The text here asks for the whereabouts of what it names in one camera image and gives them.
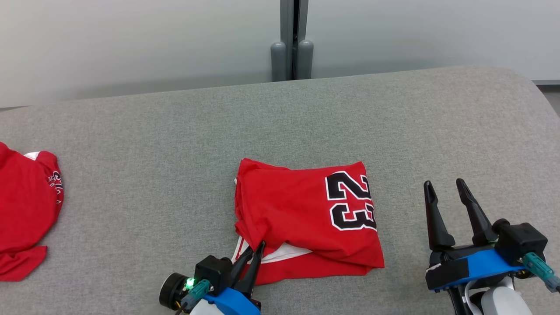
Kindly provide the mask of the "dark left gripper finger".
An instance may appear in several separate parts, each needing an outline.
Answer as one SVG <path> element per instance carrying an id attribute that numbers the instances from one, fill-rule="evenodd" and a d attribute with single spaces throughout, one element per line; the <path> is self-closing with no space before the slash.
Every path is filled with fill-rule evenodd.
<path id="1" fill-rule="evenodd" d="M 247 247 L 242 254 L 236 259 L 236 261 L 232 265 L 231 273 L 230 273 L 230 285 L 236 285 L 240 280 L 243 271 L 247 265 L 247 263 L 253 257 L 253 250 L 249 246 Z"/>
<path id="2" fill-rule="evenodd" d="M 265 245 L 266 242 L 262 241 L 257 249 L 255 251 L 253 250 L 252 259 L 247 263 L 238 283 L 234 285 L 234 289 L 242 293 L 242 295 L 248 299 L 252 298 L 258 271 L 263 259 Z"/>

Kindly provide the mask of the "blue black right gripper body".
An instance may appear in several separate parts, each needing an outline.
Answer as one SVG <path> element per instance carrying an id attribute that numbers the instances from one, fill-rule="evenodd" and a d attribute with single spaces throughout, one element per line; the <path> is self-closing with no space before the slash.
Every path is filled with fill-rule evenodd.
<path id="1" fill-rule="evenodd" d="M 454 248 L 430 245 L 430 267 L 425 280 L 429 290 L 442 291 L 470 281 L 524 269 L 519 262 L 508 263 L 494 249 L 494 245 L 465 245 Z"/>

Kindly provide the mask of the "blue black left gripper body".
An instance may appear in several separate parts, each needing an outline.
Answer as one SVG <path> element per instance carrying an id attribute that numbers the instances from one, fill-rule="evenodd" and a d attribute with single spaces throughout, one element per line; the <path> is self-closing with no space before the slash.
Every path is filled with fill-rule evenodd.
<path id="1" fill-rule="evenodd" d="M 176 315 L 260 315 L 260 303 L 226 287 L 215 290 L 206 279 L 171 274 L 162 284 L 160 305 Z"/>

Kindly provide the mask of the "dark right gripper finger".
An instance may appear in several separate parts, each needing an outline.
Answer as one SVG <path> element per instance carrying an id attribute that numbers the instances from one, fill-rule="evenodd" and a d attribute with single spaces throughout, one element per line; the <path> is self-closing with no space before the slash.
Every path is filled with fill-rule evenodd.
<path id="1" fill-rule="evenodd" d="M 455 239 L 446 229 L 444 220 L 438 209 L 438 196 L 431 181 L 424 182 L 424 200 L 427 217 L 429 248 L 432 251 L 444 251 L 455 245 Z"/>
<path id="2" fill-rule="evenodd" d="M 472 243 L 475 246 L 485 246 L 498 240 L 498 235 L 492 231 L 490 220 L 480 207 L 480 204 L 462 178 L 456 179 L 456 186 L 460 200 L 466 207 L 473 231 Z"/>

